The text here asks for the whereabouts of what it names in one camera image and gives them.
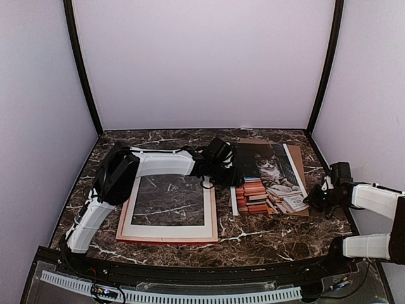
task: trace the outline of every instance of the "floor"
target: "floor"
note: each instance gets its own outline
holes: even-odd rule
[[[234,142],[240,138],[300,146],[307,190],[321,181],[323,169],[301,130],[131,130],[105,132],[85,165],[60,223],[51,248],[72,225],[85,202],[96,168],[115,141],[140,148],[175,149],[208,144],[214,136]],[[309,217],[255,215],[234,217],[228,206],[228,188],[216,187],[218,244],[204,246],[127,244],[115,240],[121,207],[111,212],[91,242],[88,256],[117,262],[172,267],[237,267],[289,262],[325,255],[335,236],[351,234],[341,210],[330,220],[310,211]]]

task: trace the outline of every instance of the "tabby cat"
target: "tabby cat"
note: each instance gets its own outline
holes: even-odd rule
[[[256,154],[254,157],[256,159],[256,166],[259,168],[261,181],[266,188],[273,188],[283,192],[300,190],[298,186],[291,184],[280,172],[275,155],[271,158],[266,158]]]

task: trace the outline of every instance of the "black metal pole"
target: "black metal pole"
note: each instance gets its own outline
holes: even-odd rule
[[[316,93],[314,106],[312,109],[311,117],[309,118],[308,126],[306,130],[310,135],[314,131],[316,121],[321,110],[322,101],[325,97],[327,89],[330,71],[332,69],[333,59],[335,57],[337,39],[339,36],[340,23],[342,21],[344,0],[336,0],[335,11],[333,13],[332,29],[330,31],[329,45],[327,50],[327,56],[325,58],[325,64],[323,66],[321,81],[319,83],[318,92]]]
[[[68,24],[70,43],[72,44],[72,50],[76,61],[78,76],[80,78],[80,83],[82,84],[84,97],[86,99],[87,106],[89,107],[94,127],[96,128],[97,134],[100,136],[101,134],[103,134],[104,131],[100,122],[99,115],[97,113],[97,108],[96,104],[94,103],[93,95],[91,94],[89,80],[87,79],[87,73],[84,67],[82,51],[80,50],[80,44],[78,41],[75,15],[73,12],[73,3],[72,0],[63,0],[63,4],[65,5],[66,22]]]

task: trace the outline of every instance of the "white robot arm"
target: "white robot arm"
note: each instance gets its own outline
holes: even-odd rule
[[[315,210],[329,217],[336,206],[367,209],[393,220],[394,225],[391,233],[335,238],[327,260],[366,257],[405,263],[405,192],[353,182],[348,163],[335,163],[331,169],[331,176],[307,198]]]
[[[75,223],[59,242],[61,248],[70,253],[86,253],[107,215],[129,199],[136,178],[180,174],[208,177],[212,184],[240,186],[244,182],[241,170],[229,166],[234,156],[234,147],[217,137],[209,146],[197,149],[186,146],[178,150],[150,150],[116,143],[101,162]]]

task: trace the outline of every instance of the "white wall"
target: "white wall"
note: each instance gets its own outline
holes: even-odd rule
[[[19,303],[96,140],[63,2],[0,1],[1,303]]]
[[[105,129],[308,122],[333,0],[78,0]]]
[[[314,137],[327,162],[347,161],[357,181],[405,190],[405,2],[346,1],[332,75]],[[392,222],[354,213],[364,234]],[[397,303],[405,267],[385,264]]]

